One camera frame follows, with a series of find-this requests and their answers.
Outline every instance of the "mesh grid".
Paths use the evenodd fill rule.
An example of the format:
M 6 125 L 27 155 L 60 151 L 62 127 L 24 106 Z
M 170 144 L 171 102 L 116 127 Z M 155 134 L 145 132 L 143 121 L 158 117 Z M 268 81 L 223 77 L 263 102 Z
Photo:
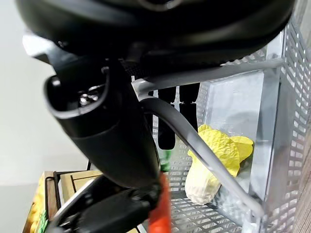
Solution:
M 265 59 L 266 48 L 262 48 L 252 55 L 223 65 L 254 63 L 264 61 Z M 208 82 L 201 83 L 196 101 L 197 122 L 199 126 L 205 123 L 207 117 L 206 101 L 208 87 Z M 179 110 L 179 103 L 179 87 L 177 87 L 176 97 L 173 103 L 177 110 Z M 157 132 L 158 117 L 154 116 L 153 138 L 156 142 Z M 186 197 L 185 181 L 192 164 L 191 157 L 187 155 L 187 152 L 188 148 L 185 144 L 179 138 L 176 138 L 175 149 L 170 159 L 171 170 L 168 174 L 172 193 L 172 232 L 240 233 L 242 228 L 235 222 L 241 224 L 245 212 L 234 205 L 233 203 L 235 202 L 228 205 L 228 197 L 224 199 L 220 194 L 217 194 L 208 206 L 195 205 Z
M 311 59 L 305 50 L 301 35 L 291 21 L 285 30 L 284 52 L 285 65 L 281 68 L 281 79 L 287 80 L 296 93 L 296 106 L 293 122 L 293 135 L 288 164 L 286 193 L 282 196 L 281 205 L 267 218 L 268 233 L 291 232 L 298 200 L 299 179 L 303 166 L 303 149 L 310 107 Z M 266 60 L 266 48 L 240 60 L 223 65 L 238 65 Z M 206 101 L 208 83 L 202 83 L 197 99 L 197 121 L 201 125 L 206 120 Z M 175 107 L 178 109 L 179 89 L 177 87 Z M 158 120 L 154 116 L 153 137 L 157 141 Z M 240 233 L 241 227 L 236 219 L 243 219 L 245 212 L 232 205 L 223 210 L 224 200 L 217 194 L 210 205 L 195 205 L 185 195 L 185 180 L 191 166 L 188 149 L 180 139 L 176 139 L 174 153 L 171 157 L 171 170 L 168 174 L 172 192 L 172 232 L 187 233 Z
M 295 91 L 293 135 L 289 154 L 287 189 L 282 203 L 268 218 L 268 233 L 292 232 L 298 200 L 299 179 L 303 166 L 303 152 L 310 107 L 311 59 L 301 40 L 301 34 L 291 21 L 285 30 L 285 65 L 281 68 L 281 80 L 287 80 Z

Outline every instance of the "metal rod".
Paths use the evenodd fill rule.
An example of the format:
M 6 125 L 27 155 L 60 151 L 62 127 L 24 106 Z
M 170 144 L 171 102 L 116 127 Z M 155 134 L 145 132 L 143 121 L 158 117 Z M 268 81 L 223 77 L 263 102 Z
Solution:
M 256 217 L 264 215 L 262 206 L 236 182 L 222 162 L 180 112 L 158 98 L 140 96 L 139 100 L 144 111 L 161 118 L 186 146 L 190 147 L 196 157 L 215 175 L 220 183 L 227 190 L 238 196 L 242 204 L 252 210 Z
M 276 68 L 281 66 L 283 63 L 284 60 L 282 58 L 275 58 L 264 62 L 178 72 L 174 74 L 165 74 L 147 77 L 144 79 L 137 79 L 132 82 L 132 86 L 138 95 L 142 95 L 153 90 L 193 83 L 201 83 L 249 71 Z

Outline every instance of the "white wall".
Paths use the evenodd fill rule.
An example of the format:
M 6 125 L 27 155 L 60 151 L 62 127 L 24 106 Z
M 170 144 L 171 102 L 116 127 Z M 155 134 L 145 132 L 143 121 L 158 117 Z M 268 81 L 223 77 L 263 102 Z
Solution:
M 86 168 L 45 108 L 42 85 L 53 69 L 25 54 L 24 29 L 14 1 L 1 0 L 0 232 L 8 233 L 21 232 L 42 171 Z

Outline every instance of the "perforated metal basket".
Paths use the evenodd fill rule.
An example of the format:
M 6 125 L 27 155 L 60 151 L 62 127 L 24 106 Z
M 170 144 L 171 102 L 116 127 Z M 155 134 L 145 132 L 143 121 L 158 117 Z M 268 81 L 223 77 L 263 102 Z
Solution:
M 311 85 L 311 59 L 294 20 L 265 48 L 224 65 L 277 57 L 285 60 L 282 67 L 201 83 L 196 102 L 199 125 L 208 124 L 230 136 L 244 135 L 255 142 L 253 156 L 242 164 L 236 179 L 258 199 L 265 217 L 250 216 L 247 209 L 239 206 L 239 198 L 223 187 L 211 203 L 193 204 L 185 193 L 191 158 L 187 147 L 176 138 L 169 172 L 173 233 L 292 231 L 309 132 Z M 157 126 L 154 117 L 155 141 Z

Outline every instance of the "metal wire basket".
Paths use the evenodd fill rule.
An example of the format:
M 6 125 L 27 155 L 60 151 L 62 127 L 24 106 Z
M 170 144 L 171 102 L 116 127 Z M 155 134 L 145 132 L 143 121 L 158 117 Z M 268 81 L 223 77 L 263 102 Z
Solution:
M 184 191 L 191 158 L 187 147 L 176 138 L 169 172 L 173 233 L 292 231 L 309 135 L 311 85 L 311 58 L 294 20 L 266 47 L 224 65 L 278 57 L 285 61 L 282 67 L 201 83 L 196 102 L 198 125 L 208 124 L 230 136 L 244 135 L 255 142 L 253 156 L 243 164 L 236 180 L 258 199 L 265 216 L 251 216 L 238 205 L 239 198 L 223 187 L 211 203 L 193 204 Z M 154 117 L 155 141 L 157 126 Z

